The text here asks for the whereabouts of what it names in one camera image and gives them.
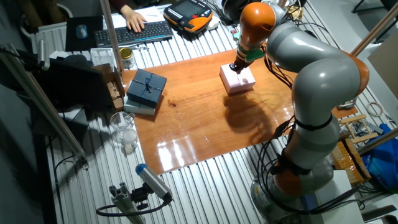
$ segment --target keyboard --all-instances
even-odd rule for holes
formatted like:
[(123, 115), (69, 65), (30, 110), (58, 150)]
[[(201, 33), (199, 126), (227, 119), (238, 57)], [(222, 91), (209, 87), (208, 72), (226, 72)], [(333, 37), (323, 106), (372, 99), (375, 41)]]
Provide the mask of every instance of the keyboard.
[[(127, 27), (116, 28), (119, 45), (142, 44), (154, 41), (168, 40), (173, 37), (172, 30), (166, 21), (148, 22), (139, 33)], [(97, 47), (111, 47), (108, 30), (94, 32)]]

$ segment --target person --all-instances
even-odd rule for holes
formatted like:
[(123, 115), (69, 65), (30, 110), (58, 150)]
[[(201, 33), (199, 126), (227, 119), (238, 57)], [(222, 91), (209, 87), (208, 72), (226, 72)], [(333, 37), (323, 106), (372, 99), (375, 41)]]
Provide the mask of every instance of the person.
[(144, 16), (132, 10), (130, 6), (126, 4), (126, 0), (109, 0), (109, 3), (121, 12), (124, 18), (126, 18), (128, 29), (134, 30), (134, 32), (141, 32), (145, 27), (144, 22), (146, 22), (146, 20)]

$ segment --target desk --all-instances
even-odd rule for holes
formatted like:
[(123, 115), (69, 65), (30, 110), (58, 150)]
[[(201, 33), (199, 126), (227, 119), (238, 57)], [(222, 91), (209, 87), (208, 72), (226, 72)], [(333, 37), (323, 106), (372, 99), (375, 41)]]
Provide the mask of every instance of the desk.
[[(228, 96), (220, 66), (235, 56), (229, 50), (146, 69), (167, 78), (155, 116), (135, 119), (146, 164), (156, 174), (269, 140), (292, 117), (291, 90), (263, 60), (249, 67), (256, 79), (253, 91)], [(135, 73), (122, 73), (125, 86)], [(295, 73), (286, 74), (295, 79)]]
[[(322, 24), (310, 1), (307, 2), (303, 22)], [(324, 30), (308, 26), (301, 28), (310, 29), (320, 40), (334, 45)], [(65, 25), (48, 28), (33, 35), (32, 42), (35, 44), (34, 40), (45, 39), (49, 42), (50, 49), (65, 50), (65, 31)], [(134, 52), (137, 68), (151, 68), (231, 50), (236, 48), (236, 42), (225, 26), (219, 26), (216, 30), (201, 32), (192, 40), (182, 39), (174, 32), (172, 40), (141, 46), (149, 47), (150, 50)], [(367, 114), (365, 107), (370, 101), (377, 101), (377, 98), (367, 88), (356, 103), (360, 113)], [(367, 116), (367, 120), (375, 125), (387, 123), (383, 116)], [(89, 122), (88, 134), (83, 141), (83, 148), (90, 155), (87, 160), (89, 169), (81, 169), (71, 162), (62, 163), (58, 167), (56, 175), (60, 197), (57, 195), (53, 164), (71, 156), (72, 152), (58, 138), (47, 149), (58, 223), (74, 223), (76, 220), (86, 220), (86, 223), (129, 223), (126, 218), (106, 218), (95, 213), (96, 208), (112, 204), (111, 195), (108, 193), (109, 186), (125, 182), (130, 190), (140, 187), (142, 180), (135, 174), (134, 169), (138, 164), (146, 162), (140, 146), (132, 154), (123, 154), (121, 146), (107, 134), (111, 132), (109, 118), (110, 116), (98, 114), (96, 119)], [(275, 153), (280, 153), (285, 143), (285, 138), (273, 141), (266, 162), (275, 159)], [(260, 144), (242, 148), (160, 175), (172, 190), (174, 201), (171, 207), (166, 206), (158, 212), (144, 215), (146, 222), (264, 223), (250, 198), (250, 184), (255, 178), (254, 168), (260, 148)], [(155, 208), (160, 205), (160, 200), (157, 196), (150, 195), (148, 204), (150, 208)]]

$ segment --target person's hand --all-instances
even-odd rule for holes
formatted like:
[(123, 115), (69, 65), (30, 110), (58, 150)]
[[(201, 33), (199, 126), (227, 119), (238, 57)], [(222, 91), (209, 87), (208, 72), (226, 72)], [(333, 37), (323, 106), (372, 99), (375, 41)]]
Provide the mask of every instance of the person's hand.
[(129, 6), (125, 5), (120, 10), (126, 18), (127, 28), (134, 30), (134, 32), (141, 32), (144, 28), (144, 22), (146, 20), (138, 12), (134, 12)]

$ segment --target blue bag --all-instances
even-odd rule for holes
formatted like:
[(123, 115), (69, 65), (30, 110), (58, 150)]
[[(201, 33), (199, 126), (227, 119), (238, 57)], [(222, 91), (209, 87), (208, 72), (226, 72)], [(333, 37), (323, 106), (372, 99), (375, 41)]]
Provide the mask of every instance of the blue bag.
[[(391, 131), (387, 124), (380, 124), (380, 128), (383, 129), (383, 134)], [(374, 180), (391, 193), (398, 193), (398, 140), (396, 138), (371, 150), (362, 157), (362, 161)]]

